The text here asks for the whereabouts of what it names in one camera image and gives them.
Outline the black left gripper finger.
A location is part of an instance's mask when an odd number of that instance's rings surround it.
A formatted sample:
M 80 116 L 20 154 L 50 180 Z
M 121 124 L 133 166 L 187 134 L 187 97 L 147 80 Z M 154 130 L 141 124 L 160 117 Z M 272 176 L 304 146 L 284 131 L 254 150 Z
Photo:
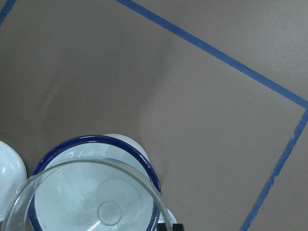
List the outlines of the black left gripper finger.
M 158 223 L 157 224 L 158 231 L 167 231 L 167 225 L 165 223 Z M 174 223 L 171 225 L 172 231 L 185 231 L 183 224 L 181 223 Z

